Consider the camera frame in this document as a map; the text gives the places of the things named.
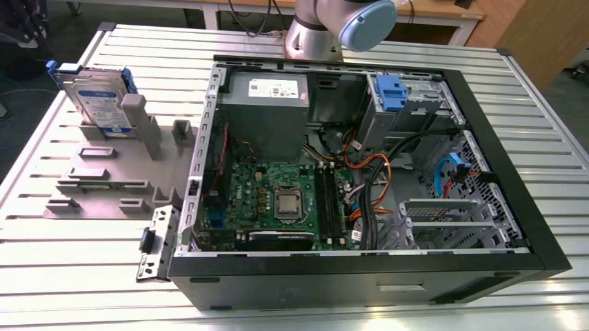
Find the table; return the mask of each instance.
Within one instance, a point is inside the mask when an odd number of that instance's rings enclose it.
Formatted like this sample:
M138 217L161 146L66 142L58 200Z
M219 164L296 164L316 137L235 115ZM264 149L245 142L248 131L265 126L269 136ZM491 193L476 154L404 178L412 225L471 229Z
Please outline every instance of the table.
M76 2L201 10L208 30L219 30L217 12L229 11L227 0L77 0ZM237 12L267 12L267 0L232 0L232 3ZM295 14L296 0L277 0L276 3L283 14ZM486 17L476 3L471 4L470 9L454 6L452 0L412 0L412 3L415 8L414 24L455 27L456 30L451 35L448 45L464 46L478 21ZM271 13L277 14L273 6ZM410 19L408 4L399 7L398 14L398 22L407 23Z
M197 126L213 54L283 55L279 37L117 25L80 64L128 65L146 112ZM577 330L589 328L587 154L516 63L494 50L382 43L347 62L460 70L573 269L460 305L197 312L171 283L134 283L145 221L41 217L84 140L60 92L0 186L0 326L56 330Z

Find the white robotic arm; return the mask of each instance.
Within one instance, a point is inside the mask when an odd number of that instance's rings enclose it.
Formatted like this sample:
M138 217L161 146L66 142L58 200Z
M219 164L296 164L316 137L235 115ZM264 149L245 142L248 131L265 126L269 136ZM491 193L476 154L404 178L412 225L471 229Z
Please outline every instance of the white robotic arm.
M341 46L355 52L371 49L395 21L391 0L297 0L285 36L287 57L339 61Z

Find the power supply label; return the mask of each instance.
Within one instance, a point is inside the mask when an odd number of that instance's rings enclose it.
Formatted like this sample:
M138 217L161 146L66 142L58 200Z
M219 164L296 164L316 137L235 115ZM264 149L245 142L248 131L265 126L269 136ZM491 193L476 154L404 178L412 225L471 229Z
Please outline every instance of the power supply label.
M117 107L117 94L105 91L78 91L78 99L93 123L104 133L117 137L120 133L130 132L124 111Z
M280 79L252 79L249 81L248 97L257 98L297 98L297 82Z

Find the metal bracket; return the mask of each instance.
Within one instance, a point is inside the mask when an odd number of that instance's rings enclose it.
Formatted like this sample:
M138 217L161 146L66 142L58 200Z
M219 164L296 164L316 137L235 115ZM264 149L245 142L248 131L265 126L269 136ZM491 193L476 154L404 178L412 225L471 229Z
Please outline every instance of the metal bracket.
M156 208L149 227L142 231L136 282L168 282L167 269L176 240L179 210L172 206Z

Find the motherboard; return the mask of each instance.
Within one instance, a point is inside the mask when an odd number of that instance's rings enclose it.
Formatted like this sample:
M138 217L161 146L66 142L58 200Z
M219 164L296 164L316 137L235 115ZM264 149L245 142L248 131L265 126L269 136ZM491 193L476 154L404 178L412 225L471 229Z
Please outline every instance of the motherboard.
M304 243L309 250L352 249L343 204L349 186L344 168L235 162L229 203L223 210L208 209L209 228L199 233L199 246L248 250L241 243L257 241L267 249L280 241L287 246Z

